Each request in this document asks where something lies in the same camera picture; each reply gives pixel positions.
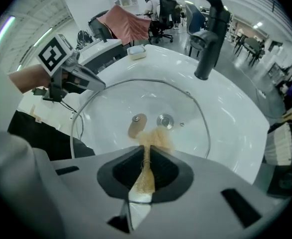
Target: soap dish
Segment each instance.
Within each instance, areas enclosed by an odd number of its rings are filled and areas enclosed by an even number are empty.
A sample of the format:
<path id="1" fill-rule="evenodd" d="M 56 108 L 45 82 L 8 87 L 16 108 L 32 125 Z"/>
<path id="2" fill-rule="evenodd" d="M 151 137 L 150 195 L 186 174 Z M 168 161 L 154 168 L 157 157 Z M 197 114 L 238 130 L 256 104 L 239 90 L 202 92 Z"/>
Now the soap dish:
<path id="1" fill-rule="evenodd" d="M 127 49 L 127 54 L 132 60 L 145 58 L 146 57 L 146 49 L 142 45 L 133 46 Z"/>

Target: white sink basin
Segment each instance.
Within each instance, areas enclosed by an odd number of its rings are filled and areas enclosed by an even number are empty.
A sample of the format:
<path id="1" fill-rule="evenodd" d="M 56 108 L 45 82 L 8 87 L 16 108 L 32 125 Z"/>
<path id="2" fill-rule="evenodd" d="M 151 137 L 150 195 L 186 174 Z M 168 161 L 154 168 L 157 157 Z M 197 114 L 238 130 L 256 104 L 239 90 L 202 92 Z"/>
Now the white sink basin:
<path id="1" fill-rule="evenodd" d="M 166 81 L 189 92 L 199 103 L 211 138 L 195 102 L 173 87 L 145 81 L 125 82 L 97 95 L 83 110 L 82 141 L 103 154 L 138 145 L 128 137 L 132 117 L 147 116 L 145 130 L 156 127 L 164 113 L 174 120 L 169 131 L 176 150 L 224 164 L 249 183 L 253 183 L 262 162 L 269 123 L 257 106 L 236 85 L 216 71 L 207 81 L 194 76 L 198 61 L 177 52 L 147 45 L 147 57 L 125 57 L 99 74 L 109 86 L 139 78 Z M 92 92 L 80 97 L 82 105 Z"/>

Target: sink drain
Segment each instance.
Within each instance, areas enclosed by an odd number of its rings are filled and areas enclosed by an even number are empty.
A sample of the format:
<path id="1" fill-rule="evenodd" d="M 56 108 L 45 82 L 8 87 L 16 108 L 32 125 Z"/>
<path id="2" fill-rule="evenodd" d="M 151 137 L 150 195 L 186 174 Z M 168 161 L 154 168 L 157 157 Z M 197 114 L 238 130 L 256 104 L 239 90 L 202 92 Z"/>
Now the sink drain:
<path id="1" fill-rule="evenodd" d="M 174 126 L 174 120 L 172 116 L 168 114 L 161 114 L 157 118 L 157 125 L 164 126 L 165 128 L 169 130 L 169 129 L 172 129 L 172 127 Z"/>
<path id="2" fill-rule="evenodd" d="M 133 118 L 132 118 L 132 121 L 135 121 L 135 122 L 138 122 L 141 118 L 137 115 L 135 115 Z"/>

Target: office chair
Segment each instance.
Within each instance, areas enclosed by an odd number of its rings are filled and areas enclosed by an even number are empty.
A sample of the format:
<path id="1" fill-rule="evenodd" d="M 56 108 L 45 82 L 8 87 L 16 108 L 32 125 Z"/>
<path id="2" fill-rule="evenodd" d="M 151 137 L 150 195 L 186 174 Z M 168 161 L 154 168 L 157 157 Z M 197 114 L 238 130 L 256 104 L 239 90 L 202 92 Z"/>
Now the office chair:
<path id="1" fill-rule="evenodd" d="M 97 14 L 96 16 L 94 16 L 88 21 L 88 25 L 90 29 L 92 30 L 93 36 L 95 39 L 99 39 L 99 38 L 102 39 L 102 35 L 104 35 L 106 39 L 113 39 L 113 36 L 109 32 L 108 28 L 97 20 L 97 18 L 103 16 L 107 12 L 108 10 L 100 12 L 99 14 Z"/>
<path id="2" fill-rule="evenodd" d="M 176 0 L 159 0 L 159 25 L 158 28 L 160 32 L 155 39 L 155 43 L 159 42 L 160 38 L 168 38 L 170 42 L 173 42 L 173 37 L 171 34 L 164 34 L 165 30 L 172 29 L 174 26 L 171 16 L 174 14 L 175 7 L 177 5 Z"/>
<path id="3" fill-rule="evenodd" d="M 195 35 L 205 26 L 206 17 L 197 9 L 193 4 L 186 4 L 186 17 L 187 17 L 187 33 L 189 34 L 187 43 L 190 43 L 189 57 L 191 56 L 192 48 L 198 50 L 197 56 L 201 49 L 201 45 L 198 44 L 198 37 Z"/>

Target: pink cloth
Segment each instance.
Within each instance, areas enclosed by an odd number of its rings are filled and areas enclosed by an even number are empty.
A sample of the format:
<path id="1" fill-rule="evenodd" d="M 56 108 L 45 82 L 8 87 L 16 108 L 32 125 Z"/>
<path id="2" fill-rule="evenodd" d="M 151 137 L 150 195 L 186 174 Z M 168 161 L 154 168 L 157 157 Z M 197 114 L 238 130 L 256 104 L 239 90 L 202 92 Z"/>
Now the pink cloth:
<path id="1" fill-rule="evenodd" d="M 105 24 L 126 45 L 134 40 L 148 39 L 148 29 L 151 19 L 140 18 L 115 5 L 106 14 L 97 18 Z"/>

